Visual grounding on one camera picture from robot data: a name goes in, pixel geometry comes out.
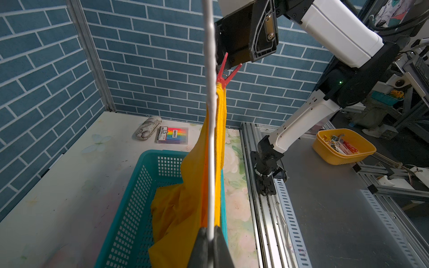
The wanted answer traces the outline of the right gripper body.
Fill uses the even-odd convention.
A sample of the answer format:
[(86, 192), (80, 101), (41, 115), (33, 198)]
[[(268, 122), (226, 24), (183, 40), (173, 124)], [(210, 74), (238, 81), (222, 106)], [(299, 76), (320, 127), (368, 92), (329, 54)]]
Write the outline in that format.
[(277, 51), (278, 28), (274, 1), (218, 1), (222, 19), (215, 22), (217, 69), (256, 62)]

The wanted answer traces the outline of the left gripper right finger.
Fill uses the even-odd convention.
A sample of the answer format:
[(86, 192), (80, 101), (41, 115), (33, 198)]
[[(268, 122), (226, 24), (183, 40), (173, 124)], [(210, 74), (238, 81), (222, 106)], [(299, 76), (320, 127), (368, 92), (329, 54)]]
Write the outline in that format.
[(222, 229), (216, 226), (213, 239), (213, 262), (214, 268), (234, 268), (228, 245), (223, 236)]

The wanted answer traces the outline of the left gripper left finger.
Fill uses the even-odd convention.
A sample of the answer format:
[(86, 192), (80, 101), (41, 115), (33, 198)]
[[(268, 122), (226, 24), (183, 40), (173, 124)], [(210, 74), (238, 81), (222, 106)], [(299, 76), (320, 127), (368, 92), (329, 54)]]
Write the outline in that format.
[(208, 268), (208, 239), (205, 227), (198, 230), (187, 268)]

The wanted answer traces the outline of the yellow t-shirt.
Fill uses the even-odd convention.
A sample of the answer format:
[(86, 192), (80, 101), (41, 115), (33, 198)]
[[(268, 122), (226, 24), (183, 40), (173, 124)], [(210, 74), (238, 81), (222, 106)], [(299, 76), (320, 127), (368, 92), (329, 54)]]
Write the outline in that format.
[[(217, 84), (216, 199), (214, 225), (221, 228), (221, 172), (225, 158), (226, 89)], [(156, 190), (151, 204), (154, 245), (148, 250), (154, 268), (186, 268), (198, 230), (207, 227), (208, 123), (181, 164), (182, 184)]]

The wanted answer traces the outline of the white wire hanger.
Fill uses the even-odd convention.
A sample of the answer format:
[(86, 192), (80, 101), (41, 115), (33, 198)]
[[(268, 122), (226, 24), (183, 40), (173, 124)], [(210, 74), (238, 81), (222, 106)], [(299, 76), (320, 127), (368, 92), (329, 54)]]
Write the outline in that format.
[(208, 110), (208, 225), (207, 239), (211, 243), (215, 237), (215, 197), (216, 197), (216, 41), (213, 21), (212, 1), (202, 1), (204, 18), (204, 60), (206, 67), (206, 89)]

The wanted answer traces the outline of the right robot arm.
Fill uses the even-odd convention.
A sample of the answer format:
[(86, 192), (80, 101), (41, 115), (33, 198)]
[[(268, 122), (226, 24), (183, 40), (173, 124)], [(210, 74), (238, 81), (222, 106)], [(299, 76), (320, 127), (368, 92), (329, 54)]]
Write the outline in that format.
[(341, 1), (220, 1), (219, 5), (222, 19), (215, 29), (222, 69), (275, 53), (280, 16), (299, 24), (334, 56), (306, 103), (251, 153), (257, 192), (274, 195), (273, 179), (284, 173), (278, 161), (288, 148), (323, 119), (361, 102), (400, 47), (367, 28)]

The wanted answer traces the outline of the yellow bin of clothespins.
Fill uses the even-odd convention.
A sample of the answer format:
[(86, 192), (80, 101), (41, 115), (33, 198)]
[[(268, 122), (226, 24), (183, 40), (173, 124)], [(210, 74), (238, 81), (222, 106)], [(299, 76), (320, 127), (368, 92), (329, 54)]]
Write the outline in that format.
[(360, 162), (376, 153), (376, 147), (371, 142), (347, 128), (319, 131), (312, 148), (331, 165)]

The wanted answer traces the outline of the teal plastic basket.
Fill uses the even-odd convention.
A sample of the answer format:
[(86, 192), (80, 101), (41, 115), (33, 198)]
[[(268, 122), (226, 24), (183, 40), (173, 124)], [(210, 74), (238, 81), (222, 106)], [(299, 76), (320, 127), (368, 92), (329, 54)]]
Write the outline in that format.
[(141, 154), (108, 231), (97, 268), (150, 268), (154, 244), (150, 205), (162, 186), (182, 183), (186, 152), (149, 150)]

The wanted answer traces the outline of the rainbow marker pack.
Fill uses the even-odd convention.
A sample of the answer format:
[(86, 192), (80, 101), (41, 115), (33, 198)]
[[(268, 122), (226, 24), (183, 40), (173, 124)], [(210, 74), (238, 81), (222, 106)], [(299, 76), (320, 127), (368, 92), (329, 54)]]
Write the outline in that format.
[(158, 129), (155, 142), (157, 144), (188, 144), (188, 128), (161, 126)]

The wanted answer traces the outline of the patterned pouch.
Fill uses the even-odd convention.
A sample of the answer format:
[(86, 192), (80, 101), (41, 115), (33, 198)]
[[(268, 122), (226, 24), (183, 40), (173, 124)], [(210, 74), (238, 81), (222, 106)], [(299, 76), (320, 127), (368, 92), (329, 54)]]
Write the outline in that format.
[(135, 131), (134, 137), (137, 140), (147, 140), (162, 123), (162, 118), (159, 116), (149, 117), (139, 128)]

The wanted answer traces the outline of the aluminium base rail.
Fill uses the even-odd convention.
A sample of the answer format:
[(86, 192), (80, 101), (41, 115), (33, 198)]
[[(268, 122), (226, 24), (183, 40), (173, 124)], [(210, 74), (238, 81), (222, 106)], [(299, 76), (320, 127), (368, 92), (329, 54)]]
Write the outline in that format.
[(258, 260), (263, 268), (426, 268), (429, 217), (407, 211), (429, 202), (406, 188), (410, 173), (381, 163), (333, 166), (313, 150), (315, 134), (298, 139), (278, 162), (287, 176), (260, 179), (257, 144), (269, 132), (240, 129)]

